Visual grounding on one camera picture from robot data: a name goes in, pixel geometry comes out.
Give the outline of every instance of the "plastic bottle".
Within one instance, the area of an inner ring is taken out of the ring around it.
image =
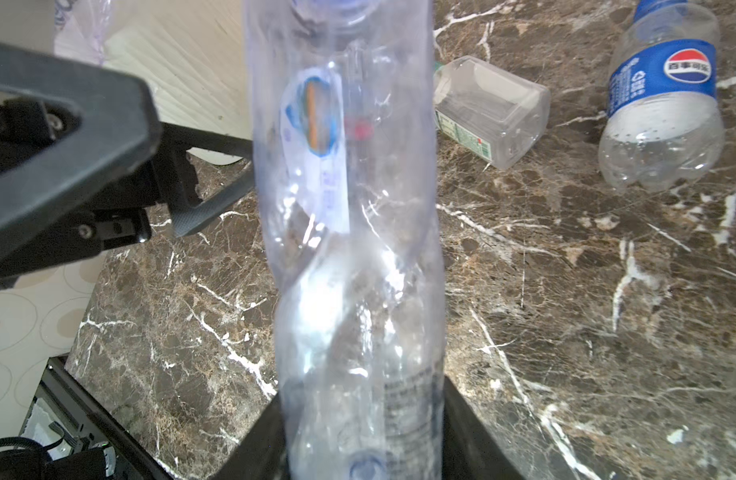
[[[479,58],[461,57],[435,72],[440,130],[501,170],[536,143],[549,120],[549,90]]]
[[[291,474],[440,478],[431,3],[245,5]]]
[[[717,18],[686,0],[641,0],[613,54],[600,168],[614,187],[650,191],[699,178],[725,130],[716,99]]]

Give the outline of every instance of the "pepsi bottle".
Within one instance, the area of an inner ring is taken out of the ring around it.
[[[720,158],[718,19],[687,0],[641,0],[611,63],[600,169],[614,188],[653,192],[696,179]]]

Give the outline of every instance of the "brown marble countertop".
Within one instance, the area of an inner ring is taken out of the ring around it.
[[[548,86],[506,172],[439,138],[446,373],[527,478],[736,479],[736,0],[720,18],[722,160],[615,194],[597,166],[632,0],[437,0],[439,60]],[[239,168],[200,166],[207,188]],[[68,364],[179,478],[215,472],[276,389],[254,196],[202,234],[111,252]]]

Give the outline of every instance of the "pepsi logo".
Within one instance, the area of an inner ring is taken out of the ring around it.
[[[677,82],[700,84],[712,78],[712,63],[701,51],[687,48],[667,59],[664,72]]]

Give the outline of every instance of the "blue label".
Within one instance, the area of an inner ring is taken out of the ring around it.
[[[673,91],[716,97],[717,52],[704,40],[673,40],[646,48],[611,76],[608,116],[633,101]]]

